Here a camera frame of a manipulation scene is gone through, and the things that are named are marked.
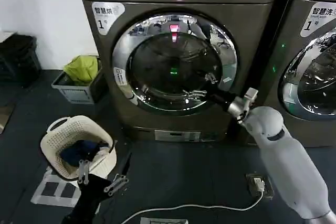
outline electrical outlet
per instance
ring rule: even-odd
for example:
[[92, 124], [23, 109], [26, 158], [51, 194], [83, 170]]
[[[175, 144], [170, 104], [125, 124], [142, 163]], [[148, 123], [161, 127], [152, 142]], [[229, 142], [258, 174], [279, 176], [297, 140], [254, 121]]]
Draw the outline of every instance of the electrical outlet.
[[258, 174], [258, 173], [251, 173], [251, 174], [246, 174], [245, 177], [247, 180], [248, 190], [250, 191], [250, 194], [253, 197], [260, 196], [260, 192], [258, 191], [257, 186], [254, 181], [255, 178], [260, 178], [265, 183], [265, 191], [264, 191], [263, 199], [271, 200], [273, 198], [274, 190], [273, 190], [271, 181], [269, 180], [268, 176]]

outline white plastic basket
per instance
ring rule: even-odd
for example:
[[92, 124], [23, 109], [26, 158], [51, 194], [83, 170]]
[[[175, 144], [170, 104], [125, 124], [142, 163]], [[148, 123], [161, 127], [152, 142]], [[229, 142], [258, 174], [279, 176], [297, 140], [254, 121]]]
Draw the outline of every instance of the white plastic basket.
[[[64, 121], [62, 125], [54, 128], [62, 121]], [[109, 145], [109, 152], [96, 155], [90, 163], [90, 173], [106, 178], [117, 163], [116, 149], [111, 136], [88, 117], [79, 115], [56, 120], [47, 129], [47, 134], [42, 138], [40, 145], [51, 166], [63, 179], [76, 180], [78, 168], [63, 161], [59, 154], [78, 140], [105, 142]]]

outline dryer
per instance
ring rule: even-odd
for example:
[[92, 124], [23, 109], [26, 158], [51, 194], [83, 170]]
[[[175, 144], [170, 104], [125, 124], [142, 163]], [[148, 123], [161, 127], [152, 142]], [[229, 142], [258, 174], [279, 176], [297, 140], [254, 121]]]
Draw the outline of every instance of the dryer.
[[292, 0], [258, 90], [305, 147], [336, 143], [336, 0]]
[[241, 93], [273, 0], [83, 0], [115, 109], [135, 139], [216, 141], [230, 116], [190, 95]]

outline porthole door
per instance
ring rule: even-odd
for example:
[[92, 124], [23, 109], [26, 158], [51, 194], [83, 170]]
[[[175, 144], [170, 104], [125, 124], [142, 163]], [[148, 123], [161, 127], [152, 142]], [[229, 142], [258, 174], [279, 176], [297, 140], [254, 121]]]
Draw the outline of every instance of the porthole door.
[[164, 14], [129, 27], [112, 55], [116, 84], [134, 104], [154, 113], [187, 115], [206, 107], [188, 93], [202, 89], [204, 74], [229, 90], [237, 72], [231, 36], [203, 17]]
[[286, 69], [279, 96], [289, 113], [310, 120], [336, 117], [336, 29], [301, 50]]

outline white wall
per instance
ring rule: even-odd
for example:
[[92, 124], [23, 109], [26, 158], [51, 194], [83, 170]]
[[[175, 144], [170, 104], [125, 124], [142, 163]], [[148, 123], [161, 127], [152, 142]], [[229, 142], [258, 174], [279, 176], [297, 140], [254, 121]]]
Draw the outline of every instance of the white wall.
[[36, 36], [44, 69], [97, 54], [82, 0], [0, 0], [0, 30]]

